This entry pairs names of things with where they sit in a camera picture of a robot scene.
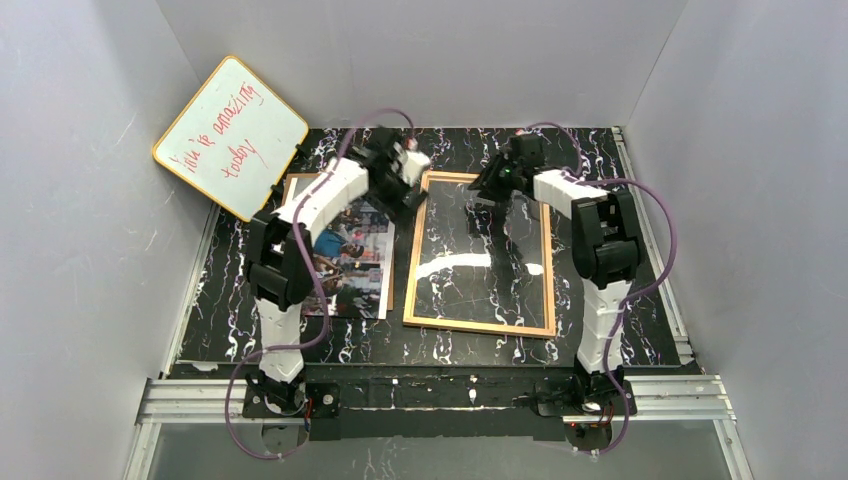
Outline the printed colour photo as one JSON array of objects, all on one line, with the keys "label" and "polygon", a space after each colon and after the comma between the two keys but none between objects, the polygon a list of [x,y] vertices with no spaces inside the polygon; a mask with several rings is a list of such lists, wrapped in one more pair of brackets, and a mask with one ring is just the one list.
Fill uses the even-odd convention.
[{"label": "printed colour photo", "polygon": [[393,306],[394,237],[395,225],[362,198],[328,224],[313,251],[331,316],[387,317]]}]

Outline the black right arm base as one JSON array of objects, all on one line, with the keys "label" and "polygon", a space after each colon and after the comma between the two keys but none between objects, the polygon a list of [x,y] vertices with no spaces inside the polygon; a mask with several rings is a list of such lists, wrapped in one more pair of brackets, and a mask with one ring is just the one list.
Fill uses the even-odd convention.
[{"label": "black right arm base", "polygon": [[592,378],[585,383],[577,376],[565,380],[537,382],[531,392],[530,405],[542,417],[587,416],[587,422],[603,423],[615,416],[638,412],[635,394],[629,382],[621,385],[625,394],[608,378]]}]

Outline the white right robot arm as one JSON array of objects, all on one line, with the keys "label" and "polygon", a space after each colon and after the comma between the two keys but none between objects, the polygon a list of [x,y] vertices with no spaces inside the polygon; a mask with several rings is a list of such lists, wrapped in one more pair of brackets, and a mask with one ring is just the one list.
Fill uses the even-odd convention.
[{"label": "white right robot arm", "polygon": [[590,186],[549,166],[542,138],[532,133],[510,137],[469,189],[498,206],[520,193],[570,221],[572,262],[585,302],[577,362],[588,374],[615,373],[622,365],[616,322],[645,260],[633,195]]}]

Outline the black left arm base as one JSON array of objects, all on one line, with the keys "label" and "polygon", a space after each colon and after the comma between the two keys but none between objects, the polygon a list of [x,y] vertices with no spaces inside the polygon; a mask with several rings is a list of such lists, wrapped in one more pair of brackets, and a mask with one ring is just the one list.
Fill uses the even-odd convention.
[{"label": "black left arm base", "polygon": [[299,381],[294,385],[249,381],[241,402],[244,418],[334,418],[340,410],[340,387]]}]

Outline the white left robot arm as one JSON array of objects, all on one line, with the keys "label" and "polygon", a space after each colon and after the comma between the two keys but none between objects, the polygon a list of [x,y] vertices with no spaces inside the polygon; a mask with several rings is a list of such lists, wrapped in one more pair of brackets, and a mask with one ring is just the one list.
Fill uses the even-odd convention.
[{"label": "white left robot arm", "polygon": [[327,295],[314,265],[320,234],[353,201],[363,199],[392,222],[413,216],[426,195],[415,187],[431,159],[399,131],[379,128],[351,152],[340,151],[294,199],[260,211],[249,223],[245,276],[260,319],[259,368],[291,383],[304,367],[302,352],[321,342],[301,339],[303,302]]}]

